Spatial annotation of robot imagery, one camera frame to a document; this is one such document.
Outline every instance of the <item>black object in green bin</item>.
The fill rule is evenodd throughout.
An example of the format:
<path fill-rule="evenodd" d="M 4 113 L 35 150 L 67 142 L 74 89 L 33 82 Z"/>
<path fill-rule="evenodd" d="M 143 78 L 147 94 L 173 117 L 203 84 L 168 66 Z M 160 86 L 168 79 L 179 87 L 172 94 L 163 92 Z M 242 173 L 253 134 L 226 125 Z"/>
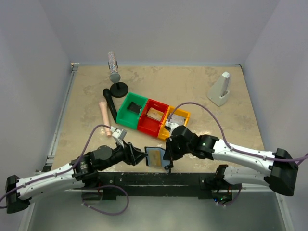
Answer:
<path fill-rule="evenodd" d="M 139 114 L 139 112 L 140 112 L 141 109 L 142 109 L 142 106 L 139 105 L 139 104 L 136 104 L 136 103 L 134 103 L 134 102 L 131 102 L 131 103 L 129 104 L 129 106 L 127 107 L 127 109 L 129 109 L 129 110 L 132 111 L 132 112 L 135 112 L 135 113 Z"/>

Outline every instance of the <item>gray wall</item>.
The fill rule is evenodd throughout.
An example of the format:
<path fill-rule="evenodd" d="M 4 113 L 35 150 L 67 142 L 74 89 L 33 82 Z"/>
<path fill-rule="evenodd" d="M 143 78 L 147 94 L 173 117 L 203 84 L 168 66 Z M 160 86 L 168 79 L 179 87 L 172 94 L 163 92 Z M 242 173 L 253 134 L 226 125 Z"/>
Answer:
<path fill-rule="evenodd" d="M 244 64 L 244 76 L 266 149 L 308 152 L 308 1 L 281 0 Z M 295 228 L 307 230 L 308 161 L 288 198 Z"/>
<path fill-rule="evenodd" d="M 279 0 L 40 0 L 70 60 L 243 63 Z"/>
<path fill-rule="evenodd" d="M 1 196 L 6 177 L 30 176 L 42 168 L 69 69 L 69 59 L 37 0 L 0 1 Z M 16 230 L 21 216 L 1 210 L 0 230 Z"/>

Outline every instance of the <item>white stand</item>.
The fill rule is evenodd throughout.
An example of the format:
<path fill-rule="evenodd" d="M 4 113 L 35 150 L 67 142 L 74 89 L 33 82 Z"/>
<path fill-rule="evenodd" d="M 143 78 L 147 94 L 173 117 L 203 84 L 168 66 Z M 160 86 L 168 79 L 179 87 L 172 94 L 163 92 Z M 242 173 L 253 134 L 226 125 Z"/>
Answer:
<path fill-rule="evenodd" d="M 225 104 L 230 97 L 230 78 L 231 75 L 228 72 L 224 72 L 207 93 L 207 97 L 218 107 Z"/>

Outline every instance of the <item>wooden tabletop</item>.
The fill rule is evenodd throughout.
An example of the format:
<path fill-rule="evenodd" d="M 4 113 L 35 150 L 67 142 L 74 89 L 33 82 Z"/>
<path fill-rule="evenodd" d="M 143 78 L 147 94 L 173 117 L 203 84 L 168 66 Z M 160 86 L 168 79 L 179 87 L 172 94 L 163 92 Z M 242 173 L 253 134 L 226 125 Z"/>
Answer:
<path fill-rule="evenodd" d="M 214 105 L 206 94 L 223 72 L 231 74 L 231 95 L 221 107 Z M 220 121 L 228 142 L 263 150 L 255 114 L 250 102 L 246 83 L 240 67 L 196 67 L 196 66 L 120 66 L 121 81 L 129 91 L 153 100 L 177 106 L 193 101 L 208 107 Z M 78 69 L 56 149 L 55 169 L 78 158 L 92 129 L 103 123 L 98 103 L 103 98 L 102 90 L 111 86 L 108 66 L 81 66 Z M 124 98 L 114 98 L 118 110 Z M 201 107 L 184 105 L 191 112 L 187 127 L 197 135 L 211 134 L 221 138 L 214 119 Z M 125 141 L 144 150 L 144 147 L 165 147 L 162 140 L 137 130 L 116 124 L 109 113 L 111 125 L 128 131 Z M 113 138 L 106 137 L 103 128 L 98 128 L 87 148 L 97 149 L 101 145 L 114 148 Z M 188 154 L 174 162 L 173 172 L 213 172 L 223 162 L 200 160 Z M 137 166 L 118 163 L 105 171 L 163 172 L 163 169 L 148 167 L 145 160 Z"/>

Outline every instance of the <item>orange bin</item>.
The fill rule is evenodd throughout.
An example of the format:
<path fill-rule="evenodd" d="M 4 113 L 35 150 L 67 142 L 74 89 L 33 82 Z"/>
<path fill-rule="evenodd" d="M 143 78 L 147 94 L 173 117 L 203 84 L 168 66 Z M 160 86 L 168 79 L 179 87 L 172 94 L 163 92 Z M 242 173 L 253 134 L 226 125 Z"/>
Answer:
<path fill-rule="evenodd" d="M 165 115 L 165 117 L 164 117 L 164 119 L 161 123 L 157 137 L 162 139 L 162 140 L 165 140 L 165 139 L 170 137 L 170 132 L 167 129 L 165 129 L 165 123 L 166 123 L 169 115 L 174 111 L 174 109 L 175 109 L 174 106 L 169 106 L 167 113 L 166 113 L 166 115 Z M 184 111 L 182 109 L 177 109 L 174 114 L 179 115 L 181 117 L 184 117 L 185 118 L 184 126 L 187 125 L 190 114 L 191 114 L 190 112 Z"/>

